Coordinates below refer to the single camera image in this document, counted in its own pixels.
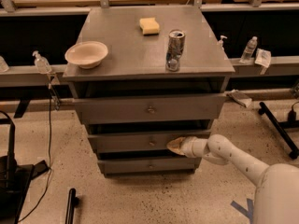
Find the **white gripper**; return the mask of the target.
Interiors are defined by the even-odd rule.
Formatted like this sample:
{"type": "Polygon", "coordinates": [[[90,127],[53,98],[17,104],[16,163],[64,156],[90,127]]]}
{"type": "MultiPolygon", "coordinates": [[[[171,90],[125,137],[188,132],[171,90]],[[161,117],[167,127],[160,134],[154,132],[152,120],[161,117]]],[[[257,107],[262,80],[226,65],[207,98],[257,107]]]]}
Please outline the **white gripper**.
{"type": "Polygon", "coordinates": [[[194,153],[194,144],[198,140],[195,136],[189,137],[178,137],[174,140],[171,140],[167,143],[169,146],[168,149],[175,154],[180,156],[186,156],[188,158],[197,158],[197,155],[194,153]]]}

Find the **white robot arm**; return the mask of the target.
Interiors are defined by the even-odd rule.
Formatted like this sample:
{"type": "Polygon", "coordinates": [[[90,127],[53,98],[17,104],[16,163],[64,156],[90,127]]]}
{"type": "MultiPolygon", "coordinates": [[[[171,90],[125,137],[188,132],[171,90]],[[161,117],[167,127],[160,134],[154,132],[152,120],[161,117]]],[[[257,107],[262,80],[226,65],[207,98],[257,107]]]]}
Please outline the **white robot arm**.
{"type": "Polygon", "coordinates": [[[286,163],[268,165],[220,134],[208,139],[179,137],[166,146],[188,158],[233,164],[255,186],[252,224],[299,224],[298,167],[286,163]]]}

